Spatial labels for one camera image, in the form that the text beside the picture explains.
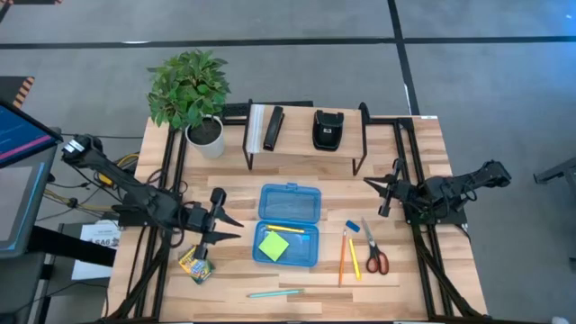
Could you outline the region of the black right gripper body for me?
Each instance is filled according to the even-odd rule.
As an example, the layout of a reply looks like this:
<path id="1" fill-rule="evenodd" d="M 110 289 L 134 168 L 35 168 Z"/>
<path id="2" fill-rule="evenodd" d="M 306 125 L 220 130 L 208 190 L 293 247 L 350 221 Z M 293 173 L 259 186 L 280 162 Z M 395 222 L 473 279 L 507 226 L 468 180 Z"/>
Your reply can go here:
<path id="1" fill-rule="evenodd" d="M 411 183 L 398 178 L 404 166 L 405 161 L 402 158 L 396 158 L 393 162 L 393 173 L 388 174 L 396 176 L 396 182 L 394 184 L 388 184 L 388 189 L 391 191 L 391 198 L 389 200 L 383 199 L 383 204 L 379 209 L 379 214 L 383 217 L 389 216 L 392 198 L 399 200 L 401 203 L 406 202 L 408 199 Z"/>

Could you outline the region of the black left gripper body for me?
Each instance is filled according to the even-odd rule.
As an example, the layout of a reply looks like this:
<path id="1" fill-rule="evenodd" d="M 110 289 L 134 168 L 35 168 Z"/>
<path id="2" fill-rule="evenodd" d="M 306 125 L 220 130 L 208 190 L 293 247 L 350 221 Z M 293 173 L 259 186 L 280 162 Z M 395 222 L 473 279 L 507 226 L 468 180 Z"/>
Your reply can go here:
<path id="1" fill-rule="evenodd" d="M 202 207 L 199 202 L 193 204 L 189 211 L 189 217 L 185 228 L 202 235 L 199 245 L 195 248 L 193 257 L 199 260 L 205 260 L 208 254 L 207 234 L 215 230 L 216 221 L 214 211 L 217 207 L 223 207 L 227 194 L 222 188 L 215 188 L 211 193 L 211 208 L 209 210 Z"/>

